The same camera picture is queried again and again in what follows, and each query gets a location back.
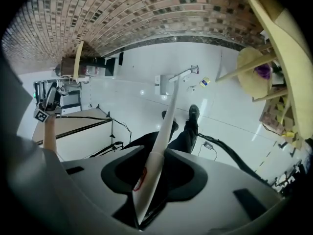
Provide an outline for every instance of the red logo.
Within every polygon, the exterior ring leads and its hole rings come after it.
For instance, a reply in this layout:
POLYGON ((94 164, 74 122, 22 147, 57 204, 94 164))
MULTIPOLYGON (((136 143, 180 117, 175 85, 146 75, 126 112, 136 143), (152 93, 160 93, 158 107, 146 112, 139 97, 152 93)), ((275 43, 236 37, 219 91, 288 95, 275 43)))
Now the red logo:
POLYGON ((142 171, 142 174, 141 174, 141 177, 139 178, 139 180, 138 180, 137 184, 135 185, 133 191, 138 191, 138 190, 140 190, 140 188, 141 188, 141 186, 142 186, 142 183, 143 183, 143 181, 144 181, 146 175, 147 175, 147 168, 144 167, 144 168, 143 168, 143 171, 142 171))

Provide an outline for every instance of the white pole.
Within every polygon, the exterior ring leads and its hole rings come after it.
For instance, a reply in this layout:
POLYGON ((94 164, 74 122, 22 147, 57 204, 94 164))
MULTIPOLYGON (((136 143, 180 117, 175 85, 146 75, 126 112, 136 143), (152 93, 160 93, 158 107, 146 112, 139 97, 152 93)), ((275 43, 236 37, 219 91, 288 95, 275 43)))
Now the white pole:
POLYGON ((146 161, 143 174, 133 189, 134 207, 139 224, 141 224, 148 210, 161 176, 164 162, 164 151, 168 145, 174 120, 178 89, 179 79, 175 81, 171 103, 166 112, 163 124, 156 138, 156 142, 146 161))

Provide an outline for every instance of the white tiled floor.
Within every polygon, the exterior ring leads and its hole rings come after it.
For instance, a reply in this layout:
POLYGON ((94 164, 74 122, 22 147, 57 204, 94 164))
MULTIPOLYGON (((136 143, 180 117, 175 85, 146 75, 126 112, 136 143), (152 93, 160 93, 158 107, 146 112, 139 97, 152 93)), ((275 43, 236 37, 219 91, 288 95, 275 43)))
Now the white tiled floor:
MULTIPOLYGON (((292 148, 279 149, 277 145, 282 143, 281 138, 266 131, 259 122, 265 102, 252 103, 251 96, 244 93, 237 78, 215 83, 219 73, 223 75, 235 69, 237 55, 238 52, 231 49, 195 43, 159 44, 128 50, 114 79, 93 78, 90 84, 83 85, 82 104, 88 107, 91 101, 95 107, 100 103, 102 110, 110 111, 113 118, 127 124, 133 133, 132 140, 135 140, 159 130, 163 121, 161 112, 167 109, 171 100, 170 96, 155 95, 155 76, 176 74, 198 65, 199 74, 191 74, 186 82, 180 83, 175 113, 179 129, 173 139, 183 130, 188 109, 194 103, 201 113, 199 132, 222 140, 253 170, 271 180, 299 159, 306 160, 305 149, 308 148, 305 146, 291 158, 287 150, 292 148), (204 77, 211 80, 206 88, 199 86, 204 77), (187 91, 194 85, 197 85, 194 92, 187 91)), ((119 141, 129 142, 126 129, 118 128, 118 133, 113 133, 119 141)), ((198 155, 203 142, 198 137, 193 154, 198 155)), ((237 167, 223 150, 216 145, 214 148, 218 153, 216 161, 237 167)), ((213 160, 216 155, 202 147, 199 156, 213 160)))

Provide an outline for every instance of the purple cloth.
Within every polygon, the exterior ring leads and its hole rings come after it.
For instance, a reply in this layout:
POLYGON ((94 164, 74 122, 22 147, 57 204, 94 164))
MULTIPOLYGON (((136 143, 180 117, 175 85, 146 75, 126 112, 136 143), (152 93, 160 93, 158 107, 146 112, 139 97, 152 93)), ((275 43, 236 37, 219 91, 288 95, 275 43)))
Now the purple cloth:
POLYGON ((264 79, 266 80, 269 80, 270 79, 270 67, 268 64, 263 64, 263 65, 260 65, 258 67, 256 67, 254 69, 261 77, 263 77, 264 79))

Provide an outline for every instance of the black shoe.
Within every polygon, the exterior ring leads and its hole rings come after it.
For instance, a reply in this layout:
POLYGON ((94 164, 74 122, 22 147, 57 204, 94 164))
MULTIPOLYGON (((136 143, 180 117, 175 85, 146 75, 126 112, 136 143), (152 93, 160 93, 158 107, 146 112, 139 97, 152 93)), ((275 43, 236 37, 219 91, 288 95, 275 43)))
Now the black shoe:
MULTIPOLYGON (((166 111, 162 112, 162 118, 163 119, 165 118, 165 114, 166 114, 166 111)), ((176 118, 174 118, 172 128, 174 128, 174 131, 178 130, 178 124, 176 123, 176 118)))
POLYGON ((192 104, 189 108, 189 120, 197 121, 200 116, 200 111, 197 105, 192 104))

